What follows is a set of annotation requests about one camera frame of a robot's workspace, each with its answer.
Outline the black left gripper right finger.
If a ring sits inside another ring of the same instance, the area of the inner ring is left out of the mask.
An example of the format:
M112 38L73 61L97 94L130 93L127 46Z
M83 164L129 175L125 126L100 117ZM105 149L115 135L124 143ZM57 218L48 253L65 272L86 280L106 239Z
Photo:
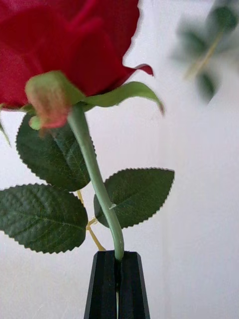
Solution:
M137 252L125 251L120 265L119 318L150 318L142 262Z

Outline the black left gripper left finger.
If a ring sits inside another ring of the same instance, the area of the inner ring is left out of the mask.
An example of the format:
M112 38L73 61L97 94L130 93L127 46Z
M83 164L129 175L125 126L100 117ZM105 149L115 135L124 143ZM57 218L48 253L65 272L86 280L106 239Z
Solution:
M99 251L94 255L85 319L115 319L117 317L115 253Z

